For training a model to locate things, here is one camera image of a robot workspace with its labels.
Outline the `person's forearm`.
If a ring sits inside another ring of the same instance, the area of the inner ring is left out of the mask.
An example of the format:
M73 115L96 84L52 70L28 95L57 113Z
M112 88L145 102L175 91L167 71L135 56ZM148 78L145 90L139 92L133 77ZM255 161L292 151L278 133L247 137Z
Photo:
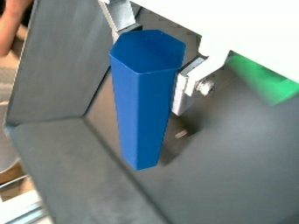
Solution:
M4 57L12 48L24 12L33 0L4 0L4 12L0 16L0 57Z

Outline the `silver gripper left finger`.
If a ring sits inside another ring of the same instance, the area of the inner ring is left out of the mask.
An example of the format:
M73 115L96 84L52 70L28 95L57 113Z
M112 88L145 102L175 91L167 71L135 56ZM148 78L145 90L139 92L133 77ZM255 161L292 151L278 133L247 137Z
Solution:
M131 31L140 31L143 26L136 22L129 0L97 0L108 25L112 31L112 39Z

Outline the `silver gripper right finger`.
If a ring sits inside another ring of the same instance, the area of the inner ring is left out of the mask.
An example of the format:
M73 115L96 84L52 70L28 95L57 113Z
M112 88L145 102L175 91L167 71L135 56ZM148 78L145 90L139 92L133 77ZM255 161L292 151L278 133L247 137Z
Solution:
M213 84L208 81L208 76L223 67L227 57L227 55L220 55L204 59L197 56L180 69L172 98L172 112L177 116L192 105L197 95L209 94Z

